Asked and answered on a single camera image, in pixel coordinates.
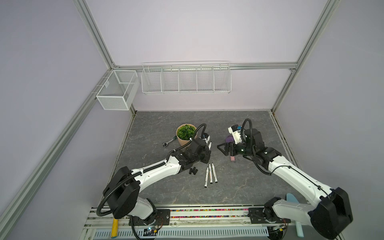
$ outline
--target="white wall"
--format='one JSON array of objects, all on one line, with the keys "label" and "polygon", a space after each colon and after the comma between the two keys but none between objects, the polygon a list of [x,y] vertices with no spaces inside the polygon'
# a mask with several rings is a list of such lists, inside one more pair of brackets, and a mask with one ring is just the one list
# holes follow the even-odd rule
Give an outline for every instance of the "white wall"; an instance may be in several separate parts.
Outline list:
[{"label": "white wall", "polygon": [[0,3],[0,214],[106,71],[70,0]]},{"label": "white wall", "polygon": [[140,86],[133,105],[138,111],[271,109],[289,73],[288,69],[231,71],[230,93],[145,95]]},{"label": "white wall", "polygon": [[7,240],[77,240],[101,199],[130,111],[97,102]]},{"label": "white wall", "polygon": [[277,110],[303,169],[347,191],[345,239],[382,239],[384,1],[344,0]]},{"label": "white wall", "polygon": [[87,0],[117,65],[296,61],[326,0]]}]

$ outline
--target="robotic arm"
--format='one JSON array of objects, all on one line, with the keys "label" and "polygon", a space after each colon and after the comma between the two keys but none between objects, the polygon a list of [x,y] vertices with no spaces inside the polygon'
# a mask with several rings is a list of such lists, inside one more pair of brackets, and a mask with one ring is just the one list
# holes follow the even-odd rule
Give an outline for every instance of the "robotic arm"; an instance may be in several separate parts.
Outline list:
[{"label": "robotic arm", "polygon": [[[205,133],[206,126],[206,124],[201,124],[187,144],[170,151],[167,158],[160,162],[139,169],[120,168],[104,189],[104,197],[96,210],[96,214],[105,216],[112,213],[115,219],[126,215],[137,216],[145,224],[152,224],[157,216],[157,209],[149,199],[142,199],[138,194],[149,185],[165,177],[189,170],[194,162],[202,161],[207,164],[210,159],[212,143],[209,142],[210,136]],[[204,128],[201,136],[195,138],[202,127]],[[110,210],[101,212],[106,202]]]},{"label": "robotic arm", "polygon": [[[244,130],[246,122],[250,128]],[[332,189],[320,183],[295,167],[274,148],[265,147],[261,133],[252,128],[250,119],[246,119],[242,126],[233,125],[228,130],[233,141],[217,146],[224,155],[243,155],[253,161],[262,173],[276,174],[310,202],[298,204],[274,197],[264,205],[264,212],[260,217],[273,220],[277,216],[299,221],[314,227],[327,239],[335,239],[352,222],[348,194],[339,187]]]}]

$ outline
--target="table surface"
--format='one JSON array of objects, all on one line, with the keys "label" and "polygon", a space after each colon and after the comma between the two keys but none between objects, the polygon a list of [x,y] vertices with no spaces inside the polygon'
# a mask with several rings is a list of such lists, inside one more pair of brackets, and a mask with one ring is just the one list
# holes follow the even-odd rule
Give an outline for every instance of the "table surface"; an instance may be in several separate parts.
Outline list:
[{"label": "table surface", "polygon": [[253,128],[262,134],[265,146],[273,147],[285,157],[285,151],[268,111],[187,111],[187,112],[137,112],[128,139],[122,151],[118,168],[140,168],[165,159],[167,153],[180,146],[177,140],[167,142],[176,135],[176,129],[185,123],[199,126],[206,123],[212,147],[209,162],[214,163],[218,183],[204,187],[207,164],[198,162],[196,175],[183,171],[166,177],[140,193],[154,204],[257,204],[263,205],[272,197],[285,198],[292,193],[301,203],[305,198],[276,175],[261,173],[253,162],[236,156],[230,161],[217,145],[229,135],[228,127],[241,125],[244,119],[252,120]]}]

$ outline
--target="yellow handle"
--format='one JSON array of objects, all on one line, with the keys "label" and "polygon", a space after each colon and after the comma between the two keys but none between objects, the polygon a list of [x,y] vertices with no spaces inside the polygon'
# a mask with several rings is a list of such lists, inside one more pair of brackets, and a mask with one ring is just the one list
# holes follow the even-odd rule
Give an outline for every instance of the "yellow handle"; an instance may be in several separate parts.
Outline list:
[{"label": "yellow handle", "polygon": [[117,219],[113,219],[111,238],[118,236],[118,223],[119,221]]}]

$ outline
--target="wire basket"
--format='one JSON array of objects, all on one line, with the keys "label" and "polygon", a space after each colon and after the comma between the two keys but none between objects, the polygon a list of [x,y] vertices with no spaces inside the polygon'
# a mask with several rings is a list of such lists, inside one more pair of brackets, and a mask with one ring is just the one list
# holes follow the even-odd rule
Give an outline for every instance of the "wire basket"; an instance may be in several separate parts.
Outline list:
[{"label": "wire basket", "polygon": [[229,93],[232,87],[229,63],[149,65],[143,63],[141,76],[145,94]]},{"label": "wire basket", "polygon": [[140,82],[134,70],[113,70],[96,97],[105,110],[129,110]]}]

